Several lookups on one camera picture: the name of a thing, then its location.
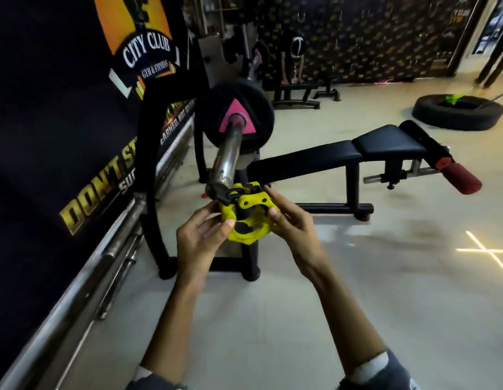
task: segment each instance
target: floor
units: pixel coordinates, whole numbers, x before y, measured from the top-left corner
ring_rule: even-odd
[[[351,139],[411,118],[417,97],[465,93],[474,77],[412,84],[340,88],[341,102],[321,109],[276,111],[273,136],[261,150],[272,157]],[[334,268],[346,279],[369,319],[423,389],[503,389],[503,117],[489,131],[447,131],[425,126],[448,144],[457,162],[484,183],[473,196],[458,193],[440,175],[402,181],[389,191],[361,186],[371,202],[369,223],[350,216],[315,217]],[[207,157],[215,149],[207,143]],[[382,163],[361,165],[361,176]],[[175,253],[175,230],[204,203],[193,149],[160,202],[164,240]],[[344,202],[345,171],[330,170],[275,183],[298,202]],[[286,244],[274,235],[260,242],[262,275],[210,274],[193,325],[190,389],[333,389],[342,368],[317,295],[299,273]],[[172,281],[161,281],[142,247],[112,311],[95,323],[62,389],[123,389],[144,354]]]

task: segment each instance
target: person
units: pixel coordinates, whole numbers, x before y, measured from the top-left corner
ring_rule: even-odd
[[[286,30],[281,35],[279,50],[281,52],[281,84],[302,83],[302,70],[304,68],[304,53],[306,44],[302,35],[295,30]],[[295,76],[294,59],[300,60]]]
[[[302,275],[316,289],[346,377],[341,390],[418,390],[386,347],[329,263],[312,216],[266,187],[280,212],[270,209],[273,232],[287,242]],[[178,390],[187,364],[194,307],[219,246],[235,226],[220,223],[213,201],[177,229],[177,278],[151,343],[127,390]]]
[[[476,85],[480,85],[488,76],[489,72],[491,71],[493,65],[495,62],[499,59],[499,56],[503,53],[503,33],[501,35],[501,38],[499,38],[499,41],[497,42],[497,45],[495,45],[495,49],[493,50],[492,54],[489,57],[488,63],[483,67],[481,73],[479,76],[476,78],[474,83]],[[495,79],[501,74],[503,71],[503,55],[497,66],[495,67],[495,70],[492,72],[492,74],[489,76],[488,80],[484,82],[483,88],[488,89],[494,82]]]

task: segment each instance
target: person's right hand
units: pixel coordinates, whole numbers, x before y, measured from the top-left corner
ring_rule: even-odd
[[[315,281],[327,270],[329,260],[316,235],[313,216],[270,187],[265,188],[281,210],[269,209],[269,216],[275,222],[272,231],[287,242],[302,275]]]

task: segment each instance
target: flat bench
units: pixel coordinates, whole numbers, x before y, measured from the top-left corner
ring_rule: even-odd
[[[266,86],[263,88],[264,91],[274,91],[275,96],[272,101],[273,106],[275,105],[305,105],[310,106],[314,109],[320,109],[320,101],[309,100],[309,95],[313,89],[318,89],[317,82],[311,83],[295,83],[295,84],[276,84],[273,86]],[[301,100],[292,100],[291,91],[292,90],[305,90],[304,97]],[[284,99],[281,100],[281,92],[284,91]]]

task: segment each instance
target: large black tire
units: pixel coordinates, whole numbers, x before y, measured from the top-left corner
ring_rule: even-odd
[[[446,94],[419,97],[412,116],[431,126],[461,131],[483,131],[495,126],[503,114],[503,106],[485,98],[464,96],[454,106]]]

